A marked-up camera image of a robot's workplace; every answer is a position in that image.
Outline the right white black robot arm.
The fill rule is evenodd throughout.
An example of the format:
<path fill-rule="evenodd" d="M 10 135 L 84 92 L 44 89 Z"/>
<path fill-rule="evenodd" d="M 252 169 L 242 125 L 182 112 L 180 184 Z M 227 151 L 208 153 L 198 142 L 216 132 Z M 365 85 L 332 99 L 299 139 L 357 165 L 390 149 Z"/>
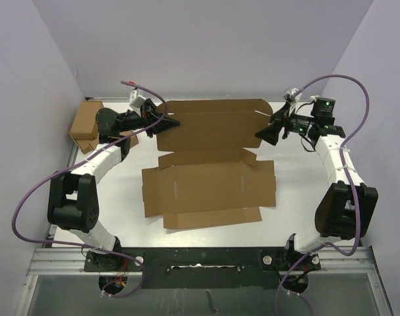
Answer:
<path fill-rule="evenodd" d="M 359 243 L 378 201 L 377 189 L 367 186 L 353 165 L 344 130 L 335 125 L 335 100 L 315 97 L 309 105 L 311 114 L 300 115 L 297 99 L 286 95 L 284 106 L 271 116 L 266 128 L 256 133 L 271 145 L 291 133 L 298 134 L 318 154 L 328 176 L 329 188 L 316 209 L 315 227 L 310 232 L 292 234 L 281 254 L 283 264 L 290 269 L 298 268 L 306 257 L 324 247 L 339 250 L 336 244 L 342 240 Z"/>

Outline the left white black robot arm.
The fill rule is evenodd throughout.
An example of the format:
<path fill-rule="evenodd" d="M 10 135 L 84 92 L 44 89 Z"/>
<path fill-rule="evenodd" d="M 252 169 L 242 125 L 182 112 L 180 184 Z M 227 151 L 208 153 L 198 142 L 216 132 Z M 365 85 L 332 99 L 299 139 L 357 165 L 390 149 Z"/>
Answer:
<path fill-rule="evenodd" d="M 123 113 L 103 106 L 100 101 L 81 104 L 71 128 L 77 140 L 94 141 L 79 166 L 55 175 L 50 181 L 47 219 L 83 241 L 90 253 L 109 271 L 123 262 L 121 244 L 100 223 L 97 185 L 129 154 L 135 132 L 149 137 L 180 126 L 180 122 L 159 112 L 151 99 L 130 103 Z"/>

